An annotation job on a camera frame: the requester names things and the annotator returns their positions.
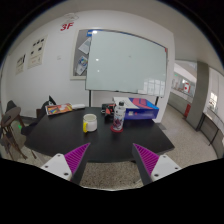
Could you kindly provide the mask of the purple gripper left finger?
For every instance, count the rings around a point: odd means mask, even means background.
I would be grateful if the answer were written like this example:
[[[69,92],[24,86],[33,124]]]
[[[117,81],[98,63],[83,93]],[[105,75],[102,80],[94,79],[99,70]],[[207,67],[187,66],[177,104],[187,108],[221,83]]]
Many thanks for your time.
[[[90,144],[86,143],[65,155],[58,153],[42,165],[41,168],[79,185],[88,161],[89,146]]]

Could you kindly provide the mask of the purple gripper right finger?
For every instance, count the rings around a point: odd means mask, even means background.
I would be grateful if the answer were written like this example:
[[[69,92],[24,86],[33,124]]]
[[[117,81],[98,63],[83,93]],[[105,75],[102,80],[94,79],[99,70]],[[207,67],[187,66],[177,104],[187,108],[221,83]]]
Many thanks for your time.
[[[136,161],[143,185],[150,184],[181,170],[181,167],[169,156],[159,156],[136,143],[132,146],[132,154]]]

